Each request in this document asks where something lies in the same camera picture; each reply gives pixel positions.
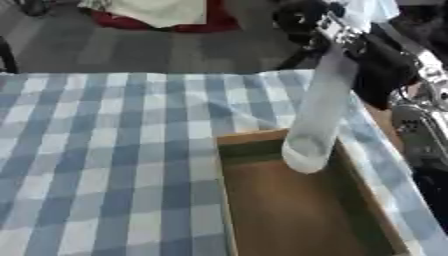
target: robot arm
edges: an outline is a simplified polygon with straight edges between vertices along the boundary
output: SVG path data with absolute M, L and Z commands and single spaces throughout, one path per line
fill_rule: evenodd
M 448 76 L 442 62 L 388 23 L 364 33 L 343 16 L 340 4 L 305 0 L 280 8 L 274 20 L 306 49 L 324 53 L 339 47 L 356 61 L 353 90 L 370 105 L 391 109 L 411 166 L 448 171 Z M 419 85 L 414 96 L 407 92 L 411 84 Z

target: black chair leg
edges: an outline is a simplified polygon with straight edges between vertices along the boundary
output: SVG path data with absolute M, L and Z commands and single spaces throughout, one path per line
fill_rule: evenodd
M 3 63 L 5 64 L 7 73 L 12 74 L 19 73 L 19 69 L 17 67 L 14 55 L 12 54 L 11 47 L 6 42 L 6 40 L 1 36 L 0 36 L 0 58 L 3 60 Z

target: blue checkered tablecloth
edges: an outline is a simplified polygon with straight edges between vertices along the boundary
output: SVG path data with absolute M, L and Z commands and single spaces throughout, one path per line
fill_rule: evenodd
M 0 254 L 228 255 L 213 137 L 288 127 L 311 75 L 0 77 Z M 447 255 L 407 165 L 349 105 L 340 140 L 399 235 Z

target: floor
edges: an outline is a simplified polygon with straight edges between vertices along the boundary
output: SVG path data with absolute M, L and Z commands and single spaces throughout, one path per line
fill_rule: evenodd
M 214 34 L 102 28 L 78 11 L 76 1 L 30 18 L 8 1 L 0 0 L 0 35 L 12 45 L 21 72 L 253 73 L 272 69 L 295 50 L 272 28 L 268 0 L 228 0 L 243 29 Z

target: white cloth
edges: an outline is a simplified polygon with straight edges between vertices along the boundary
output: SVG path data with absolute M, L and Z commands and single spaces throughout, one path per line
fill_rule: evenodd
M 206 0 L 112 0 L 107 11 L 153 27 L 205 24 Z
M 370 23 L 390 20 L 400 13 L 395 0 L 337 0 L 346 5 L 345 20 L 353 27 L 370 31 Z

